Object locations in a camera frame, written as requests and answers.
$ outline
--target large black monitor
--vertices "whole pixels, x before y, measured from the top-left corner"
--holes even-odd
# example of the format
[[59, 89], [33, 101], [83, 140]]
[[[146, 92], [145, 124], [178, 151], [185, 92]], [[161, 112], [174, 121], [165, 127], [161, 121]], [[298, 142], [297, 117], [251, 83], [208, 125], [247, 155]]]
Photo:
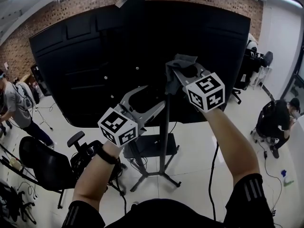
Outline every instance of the large black monitor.
[[[216, 72], [228, 100], [247, 44], [249, 18], [177, 1], [145, 1], [133, 12], [125, 11], [115, 5], [91, 10], [30, 38], [48, 89], [72, 125], [98, 127], [106, 110], [138, 86], [151, 85], [145, 96], [156, 101], [155, 92], [165, 90], [165, 63], [177, 53], [198, 56], [198, 63]], [[184, 96], [179, 90], [171, 98], [170, 121], [203, 121]]]

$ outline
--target gray t-shirt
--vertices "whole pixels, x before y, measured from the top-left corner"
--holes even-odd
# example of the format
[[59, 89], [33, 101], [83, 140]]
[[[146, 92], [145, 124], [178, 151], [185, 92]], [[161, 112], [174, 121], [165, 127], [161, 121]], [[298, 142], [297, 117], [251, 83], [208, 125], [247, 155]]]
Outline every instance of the gray t-shirt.
[[7, 106], [8, 112], [15, 112], [13, 119], [20, 128], [25, 128], [30, 125], [30, 113], [24, 108], [22, 98], [12, 83], [8, 83], [5, 87], [4, 104]]

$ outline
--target white cube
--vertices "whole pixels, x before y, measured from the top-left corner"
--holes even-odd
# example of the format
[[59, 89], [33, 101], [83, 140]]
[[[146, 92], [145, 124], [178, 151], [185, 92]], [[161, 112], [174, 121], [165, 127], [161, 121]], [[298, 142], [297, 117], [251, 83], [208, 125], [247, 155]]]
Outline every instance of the white cube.
[[138, 137], [138, 124], [113, 108], [109, 108], [98, 121], [103, 135], [117, 147]]
[[225, 85], [212, 73], [186, 86], [191, 104], [208, 112], [225, 103]]

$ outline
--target black t-shirt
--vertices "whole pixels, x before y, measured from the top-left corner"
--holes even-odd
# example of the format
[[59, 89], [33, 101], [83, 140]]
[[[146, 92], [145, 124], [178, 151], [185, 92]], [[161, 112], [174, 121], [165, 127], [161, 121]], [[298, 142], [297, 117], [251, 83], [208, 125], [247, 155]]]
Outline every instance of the black t-shirt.
[[289, 130], [290, 114], [284, 99], [275, 101], [275, 110], [270, 116], [262, 119], [262, 130], [269, 130], [281, 126], [282, 130]]
[[[152, 199], [140, 203], [107, 227], [273, 228], [273, 218], [262, 183], [260, 174], [251, 174], [235, 185], [226, 205], [227, 214], [224, 223], [202, 216], [180, 202]], [[105, 223], [92, 206], [82, 201], [74, 201], [69, 207], [62, 227], [103, 228]]]

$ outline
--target black wristband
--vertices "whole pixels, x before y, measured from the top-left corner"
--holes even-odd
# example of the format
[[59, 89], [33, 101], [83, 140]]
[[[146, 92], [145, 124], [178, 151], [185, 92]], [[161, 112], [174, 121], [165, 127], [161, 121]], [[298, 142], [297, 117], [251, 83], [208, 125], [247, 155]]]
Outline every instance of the black wristband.
[[97, 154], [101, 159], [103, 159], [105, 162], [108, 162], [110, 165], [115, 165], [118, 162], [118, 159], [105, 152], [102, 146], [98, 148]]

